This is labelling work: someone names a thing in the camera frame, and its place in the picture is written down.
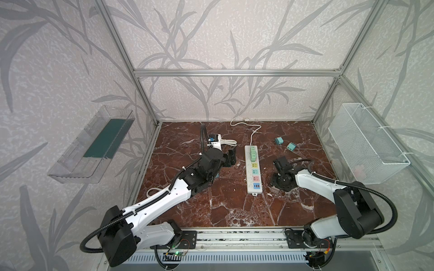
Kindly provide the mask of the long white power strip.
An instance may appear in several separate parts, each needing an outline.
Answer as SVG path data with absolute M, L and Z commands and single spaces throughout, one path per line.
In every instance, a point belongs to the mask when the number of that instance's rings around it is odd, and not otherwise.
M 250 161 L 250 146 L 251 145 L 245 146 L 247 193 L 252 194 L 252 196 L 257 196 L 263 193 L 259 153 L 257 148 L 257 160 L 255 162 Z

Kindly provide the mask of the teal charger plug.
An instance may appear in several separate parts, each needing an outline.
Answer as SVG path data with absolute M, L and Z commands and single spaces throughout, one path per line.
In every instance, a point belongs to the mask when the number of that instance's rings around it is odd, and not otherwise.
M 275 138 L 275 143 L 277 145 L 282 145 L 284 143 L 284 140 L 281 137 Z
M 289 151 L 294 151 L 296 149 L 296 147 L 297 147 L 297 145 L 295 143 L 291 142 L 291 143 L 288 144 L 287 149 Z

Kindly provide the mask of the green charger plug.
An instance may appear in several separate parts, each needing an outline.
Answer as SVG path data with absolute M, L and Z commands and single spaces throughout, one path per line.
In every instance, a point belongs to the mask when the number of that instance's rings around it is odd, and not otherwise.
M 256 156 L 257 155 L 257 147 L 256 146 L 250 146 L 250 154 L 252 156 Z
M 250 153 L 250 161 L 255 162 L 257 160 L 257 153 L 251 152 Z

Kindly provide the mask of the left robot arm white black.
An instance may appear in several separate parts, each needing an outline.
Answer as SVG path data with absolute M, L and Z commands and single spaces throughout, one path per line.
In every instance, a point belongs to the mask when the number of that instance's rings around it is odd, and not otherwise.
M 81 241 L 80 251 L 103 253 L 109 266 L 116 267 L 137 250 L 172 243 L 182 234 L 178 225 L 173 221 L 158 225 L 151 222 L 207 189 L 223 167 L 235 164 L 235 147 L 226 153 L 217 148 L 208 149 L 192 164 L 181 169 L 161 191 L 124 209 L 114 206 L 107 210 L 101 226 Z

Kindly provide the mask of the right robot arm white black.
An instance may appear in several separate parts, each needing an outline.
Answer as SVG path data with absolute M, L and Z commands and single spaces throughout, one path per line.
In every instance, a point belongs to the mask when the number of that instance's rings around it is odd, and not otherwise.
M 313 161 L 300 159 L 293 162 L 286 157 L 273 161 L 277 170 L 270 185 L 284 192 L 295 188 L 307 189 L 335 205 L 336 213 L 305 226 L 310 239 L 343 237 L 360 239 L 393 228 L 399 214 L 395 204 L 384 194 L 363 183 L 333 180 L 312 170 Z

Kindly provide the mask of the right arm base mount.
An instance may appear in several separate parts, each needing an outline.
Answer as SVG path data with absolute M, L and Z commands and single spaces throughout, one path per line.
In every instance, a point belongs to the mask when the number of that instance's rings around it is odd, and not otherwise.
M 330 250 L 332 238 L 317 238 L 310 230 L 287 228 L 284 235 L 289 248 Z

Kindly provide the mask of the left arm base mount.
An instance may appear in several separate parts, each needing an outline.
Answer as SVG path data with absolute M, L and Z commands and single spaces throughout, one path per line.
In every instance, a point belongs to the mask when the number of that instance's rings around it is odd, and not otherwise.
M 197 243 L 198 232 L 194 230 L 181 231 L 176 233 L 175 237 L 169 241 L 168 244 L 163 245 L 162 248 L 170 249 L 195 249 Z

